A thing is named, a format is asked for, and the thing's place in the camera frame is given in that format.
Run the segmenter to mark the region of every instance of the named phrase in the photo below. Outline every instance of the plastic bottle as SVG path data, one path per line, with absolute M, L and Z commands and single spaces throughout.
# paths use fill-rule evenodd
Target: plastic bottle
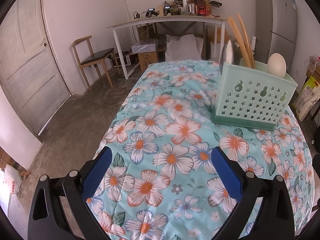
M 199 16 L 205 16 L 206 14 L 206 6 L 204 0 L 199 0 L 198 3 L 198 15 Z

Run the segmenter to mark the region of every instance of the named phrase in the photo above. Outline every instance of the chair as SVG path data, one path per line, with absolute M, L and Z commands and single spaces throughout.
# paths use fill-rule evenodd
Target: chair
M 101 73 L 100 73 L 100 70 L 98 68 L 98 63 L 101 63 L 102 66 L 103 66 L 103 69 L 104 69 L 104 71 L 106 73 L 106 76 L 108 78 L 108 81 L 110 83 L 110 86 L 113 88 L 113 84 L 112 84 L 112 81 L 110 79 L 107 67 L 106 67 L 106 65 L 104 63 L 104 60 L 105 60 L 106 57 L 110 57 L 110 55 L 112 54 L 113 58 L 114 58 L 114 60 L 116 62 L 116 66 L 117 66 L 119 75 L 121 75 L 119 64 L 118 64 L 118 61 L 116 60 L 115 49 L 114 48 L 110 48 L 110 49 L 105 49 L 105 50 L 93 53 L 93 50 L 92 50 L 92 47 L 91 47 L 91 43 L 90 43 L 90 40 L 89 40 L 90 38 L 92 38 L 92 36 L 87 36 L 87 37 L 75 40 L 72 43 L 72 47 L 73 47 L 73 50 L 74 50 L 74 52 L 76 54 L 76 59 L 77 59 L 79 68 L 81 70 L 81 73 L 82 73 L 82 75 L 84 77 L 84 80 L 87 83 L 89 90 L 92 91 L 91 86 L 90 86 L 90 84 L 89 84 L 89 82 L 87 80 L 87 77 L 85 76 L 83 68 L 84 67 L 88 67 L 88 66 L 91 67 L 91 65 L 93 65 L 95 67 L 96 71 L 97 71 L 97 74 L 98 74 L 99 78 L 100 78 L 101 77 Z M 80 62 L 79 56 L 78 56 L 78 53 L 77 53 L 77 50 L 76 50 L 76 45 L 78 45 L 79 43 L 81 43 L 83 41 L 87 41 L 88 48 L 89 48 L 91 56 L 86 58 L 84 61 Z

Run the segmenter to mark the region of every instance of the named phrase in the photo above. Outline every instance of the green plastic basket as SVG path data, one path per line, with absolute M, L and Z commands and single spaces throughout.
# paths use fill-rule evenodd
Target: green plastic basket
M 251 129 L 273 130 L 298 84 L 287 73 L 279 78 L 267 73 L 267 65 L 255 61 L 256 69 L 223 65 L 212 121 Z

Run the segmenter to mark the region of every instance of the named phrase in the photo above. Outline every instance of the white wooden door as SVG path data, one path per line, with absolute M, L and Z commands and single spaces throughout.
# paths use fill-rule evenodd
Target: white wooden door
M 0 79 L 13 108 L 36 134 L 70 96 L 49 48 L 41 0 L 16 0 L 2 22 Z

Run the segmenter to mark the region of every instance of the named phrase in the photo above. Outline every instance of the floral bedspread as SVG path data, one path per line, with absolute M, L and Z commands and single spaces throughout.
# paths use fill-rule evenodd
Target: floral bedspread
M 289 107 L 273 132 L 210 121 L 220 72 L 210 61 L 151 65 L 133 87 L 96 155 L 113 162 L 87 203 L 116 240 L 209 240 L 236 205 L 211 163 L 220 146 L 244 171 L 284 177 L 298 234 L 314 198 L 311 154 Z M 258 199 L 241 236 L 258 213 Z

